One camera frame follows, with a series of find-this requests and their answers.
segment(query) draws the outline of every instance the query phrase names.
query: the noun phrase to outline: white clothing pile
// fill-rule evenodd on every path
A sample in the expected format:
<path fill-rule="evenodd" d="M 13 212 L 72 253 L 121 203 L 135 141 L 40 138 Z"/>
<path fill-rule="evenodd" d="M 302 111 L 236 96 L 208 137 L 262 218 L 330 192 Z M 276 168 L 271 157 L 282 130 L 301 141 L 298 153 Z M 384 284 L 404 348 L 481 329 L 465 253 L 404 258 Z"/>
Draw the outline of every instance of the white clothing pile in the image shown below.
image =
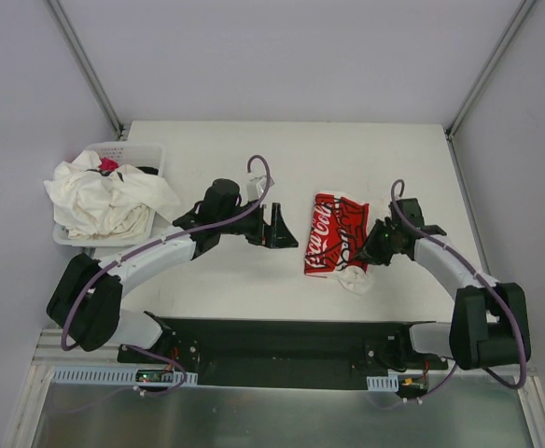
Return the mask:
<path fill-rule="evenodd" d="M 109 176 L 94 151 L 83 151 L 74 161 L 61 162 L 45 187 L 54 204 L 55 222 L 65 226 L 70 239 L 133 238 L 144 234 L 149 209 L 171 222 L 179 199 L 166 180 L 122 165 Z"/>

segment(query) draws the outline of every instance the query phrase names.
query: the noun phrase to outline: black mounting plate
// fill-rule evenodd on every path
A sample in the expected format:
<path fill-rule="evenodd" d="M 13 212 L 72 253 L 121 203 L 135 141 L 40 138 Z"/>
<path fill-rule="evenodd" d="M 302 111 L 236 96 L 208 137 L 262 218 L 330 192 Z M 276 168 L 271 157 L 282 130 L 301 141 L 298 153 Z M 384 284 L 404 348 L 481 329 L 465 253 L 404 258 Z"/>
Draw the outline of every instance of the black mounting plate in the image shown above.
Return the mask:
<path fill-rule="evenodd" d="M 386 376 L 375 360 L 406 322 L 302 322 L 160 317 L 171 344 L 199 385 L 367 390 L 367 376 Z M 171 353 L 159 353 L 169 357 Z M 409 354 L 408 369 L 446 370 L 434 355 Z M 119 349 L 118 362 L 160 363 Z"/>

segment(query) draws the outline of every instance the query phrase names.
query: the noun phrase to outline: white plastic basket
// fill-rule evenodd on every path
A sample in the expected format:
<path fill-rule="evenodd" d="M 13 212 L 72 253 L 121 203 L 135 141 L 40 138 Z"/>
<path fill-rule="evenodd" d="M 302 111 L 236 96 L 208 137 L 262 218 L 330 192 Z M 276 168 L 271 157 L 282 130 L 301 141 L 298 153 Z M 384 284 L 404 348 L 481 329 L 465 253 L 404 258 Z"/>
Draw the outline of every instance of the white plastic basket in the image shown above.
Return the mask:
<path fill-rule="evenodd" d="M 159 169 L 159 176 L 164 171 L 164 149 L 156 143 L 104 142 L 86 147 L 95 151 L 99 157 L 107 157 L 119 165 L 149 166 Z M 154 210 L 150 210 L 146 230 L 141 237 L 136 238 L 105 238 L 98 240 L 70 240 L 67 229 L 61 224 L 55 224 L 52 233 L 53 240 L 58 245 L 74 245 L 77 247 L 122 247 L 137 245 L 150 237 Z"/>

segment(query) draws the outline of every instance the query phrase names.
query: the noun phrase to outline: white tabletop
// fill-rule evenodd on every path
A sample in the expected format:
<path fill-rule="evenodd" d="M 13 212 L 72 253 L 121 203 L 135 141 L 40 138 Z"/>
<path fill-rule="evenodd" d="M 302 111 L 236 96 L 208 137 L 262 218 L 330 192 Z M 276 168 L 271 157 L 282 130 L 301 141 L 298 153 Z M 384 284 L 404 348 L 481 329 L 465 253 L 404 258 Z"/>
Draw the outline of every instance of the white tabletop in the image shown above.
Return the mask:
<path fill-rule="evenodd" d="M 443 227 L 480 265 L 441 126 L 135 121 L 128 140 L 166 148 L 164 177 L 182 201 L 180 215 L 219 177 L 243 189 L 247 159 L 261 154 L 276 182 L 265 203 L 281 203 L 300 247 L 271 250 L 224 235 L 199 259 L 137 288 L 123 300 L 126 308 L 179 317 L 450 321 L 451 298 L 405 256 L 389 267 L 369 267 L 373 284 L 363 296 L 336 280 L 303 274 L 314 195 L 333 190 L 360 201 L 387 199 L 397 178 L 406 181 L 405 197 L 418 198 L 426 223 Z M 257 161 L 253 168 L 260 170 Z"/>

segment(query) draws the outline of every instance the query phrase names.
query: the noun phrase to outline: white wall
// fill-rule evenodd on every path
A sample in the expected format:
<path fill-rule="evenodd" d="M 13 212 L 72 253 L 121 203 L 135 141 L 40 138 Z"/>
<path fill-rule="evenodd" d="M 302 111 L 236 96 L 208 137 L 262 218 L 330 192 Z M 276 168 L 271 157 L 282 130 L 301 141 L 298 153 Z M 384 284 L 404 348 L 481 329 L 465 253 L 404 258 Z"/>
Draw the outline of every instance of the white wall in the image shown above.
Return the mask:
<path fill-rule="evenodd" d="M 545 386 L 545 1 L 455 143 L 489 266 L 525 288 Z"/>
<path fill-rule="evenodd" d="M 0 446 L 74 253 L 52 242 L 42 180 L 112 138 L 44 2 L 0 0 Z"/>
<path fill-rule="evenodd" d="M 133 119 L 449 124 L 521 0 L 63 0 Z"/>

